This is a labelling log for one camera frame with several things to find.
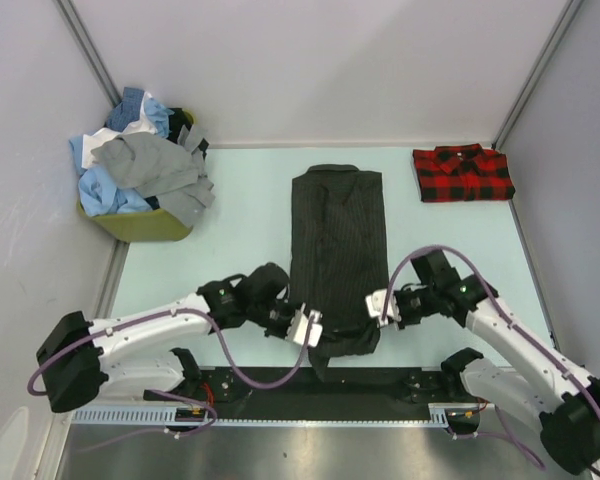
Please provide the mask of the dark pinstriped long sleeve shirt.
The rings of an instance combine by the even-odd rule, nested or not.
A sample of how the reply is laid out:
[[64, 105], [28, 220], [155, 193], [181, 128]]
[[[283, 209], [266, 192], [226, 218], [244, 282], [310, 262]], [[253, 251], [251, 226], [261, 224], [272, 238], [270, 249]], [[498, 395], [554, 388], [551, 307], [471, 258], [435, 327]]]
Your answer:
[[312, 166], [292, 181], [291, 215], [290, 299], [322, 314], [308, 358], [325, 379], [331, 359], [371, 354], [380, 339], [365, 299], [389, 283], [382, 175]]

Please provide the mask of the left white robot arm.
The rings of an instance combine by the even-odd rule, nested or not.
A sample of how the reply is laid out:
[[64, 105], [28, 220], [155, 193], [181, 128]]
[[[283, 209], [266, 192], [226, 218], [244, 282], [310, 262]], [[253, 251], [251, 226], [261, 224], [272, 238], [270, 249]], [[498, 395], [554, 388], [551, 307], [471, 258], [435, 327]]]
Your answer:
[[189, 337], [220, 336], [252, 322], [268, 337], [315, 346], [301, 304], [288, 301], [289, 278], [274, 263], [251, 274], [210, 281], [195, 292], [143, 313], [88, 320], [80, 311], [64, 315], [36, 353], [38, 368], [27, 389], [47, 398], [54, 413], [96, 399], [157, 398], [160, 392], [187, 400], [201, 387]]

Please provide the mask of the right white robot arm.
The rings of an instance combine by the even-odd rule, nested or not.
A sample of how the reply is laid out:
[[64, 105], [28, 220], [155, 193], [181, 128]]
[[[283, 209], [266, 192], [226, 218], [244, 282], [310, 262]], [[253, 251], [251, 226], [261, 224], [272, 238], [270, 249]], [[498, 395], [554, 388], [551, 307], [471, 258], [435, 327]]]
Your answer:
[[482, 354], [465, 349], [441, 376], [453, 401], [470, 395], [492, 403], [540, 437], [546, 453], [564, 471], [590, 471], [600, 478], [600, 377], [550, 347], [520, 320], [479, 273], [460, 277], [446, 256], [462, 254], [443, 245], [407, 255], [419, 288], [387, 288], [380, 317], [400, 327], [440, 314], [481, 338], [511, 366], [504, 372]]

